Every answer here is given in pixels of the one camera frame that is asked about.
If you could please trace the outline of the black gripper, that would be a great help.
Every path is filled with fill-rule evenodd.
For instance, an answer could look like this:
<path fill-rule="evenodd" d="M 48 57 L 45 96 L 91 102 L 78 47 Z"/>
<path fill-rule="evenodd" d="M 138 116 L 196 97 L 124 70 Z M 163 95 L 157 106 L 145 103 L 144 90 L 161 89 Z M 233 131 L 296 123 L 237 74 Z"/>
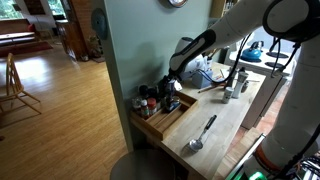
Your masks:
<path fill-rule="evenodd" d="M 176 80 L 171 76 L 165 76 L 163 78 L 163 94 L 165 97 L 172 98 L 175 93 Z"/>

